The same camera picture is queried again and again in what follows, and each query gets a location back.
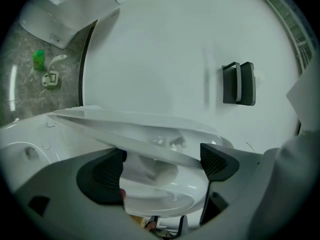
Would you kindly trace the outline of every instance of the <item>gray tile floor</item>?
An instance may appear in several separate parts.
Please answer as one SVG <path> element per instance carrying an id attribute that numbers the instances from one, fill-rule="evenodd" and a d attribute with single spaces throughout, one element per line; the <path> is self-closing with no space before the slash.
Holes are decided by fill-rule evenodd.
<path id="1" fill-rule="evenodd" d="M 80 61 L 90 26 L 79 31 L 65 49 L 59 49 L 24 30 L 16 20 L 0 48 L 0 127 L 54 110 L 79 105 Z M 44 50 L 44 71 L 33 70 L 32 54 Z M 68 57 L 54 70 L 58 87 L 45 89 L 42 76 L 57 55 Z"/>

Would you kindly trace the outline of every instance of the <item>green bottle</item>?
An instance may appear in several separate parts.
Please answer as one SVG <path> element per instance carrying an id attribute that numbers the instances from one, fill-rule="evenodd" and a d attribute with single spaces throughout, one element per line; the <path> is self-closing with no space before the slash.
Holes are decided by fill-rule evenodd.
<path id="1" fill-rule="evenodd" d="M 44 50 L 36 50 L 32 55 L 33 69 L 44 70 L 45 68 L 45 52 Z"/>

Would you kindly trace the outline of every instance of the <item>toilet brush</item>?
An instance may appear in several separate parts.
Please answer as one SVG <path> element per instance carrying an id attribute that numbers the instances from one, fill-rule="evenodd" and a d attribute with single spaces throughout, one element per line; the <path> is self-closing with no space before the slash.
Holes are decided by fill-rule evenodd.
<path id="1" fill-rule="evenodd" d="M 42 85 L 47 89 L 54 89 L 58 85 L 58 79 L 59 79 L 59 72 L 50 70 L 57 62 L 64 60 L 67 57 L 67 55 L 58 55 L 54 57 L 49 66 L 47 73 L 44 74 L 42 77 Z"/>

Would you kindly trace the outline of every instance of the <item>toilet brush holder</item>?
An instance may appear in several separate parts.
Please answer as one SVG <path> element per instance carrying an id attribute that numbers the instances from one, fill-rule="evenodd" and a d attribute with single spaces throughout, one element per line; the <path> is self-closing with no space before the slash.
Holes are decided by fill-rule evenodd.
<path id="1" fill-rule="evenodd" d="M 54 89 L 58 85 L 59 72 L 50 70 L 49 73 L 45 73 L 42 77 L 42 85 L 47 89 Z"/>

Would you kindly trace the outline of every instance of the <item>wall-mounted holder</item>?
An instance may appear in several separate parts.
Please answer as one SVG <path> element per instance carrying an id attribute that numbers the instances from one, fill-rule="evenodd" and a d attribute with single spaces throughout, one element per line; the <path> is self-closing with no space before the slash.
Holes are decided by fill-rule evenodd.
<path id="1" fill-rule="evenodd" d="M 222 66 L 223 103 L 253 106 L 256 103 L 256 78 L 254 65 L 233 62 Z"/>

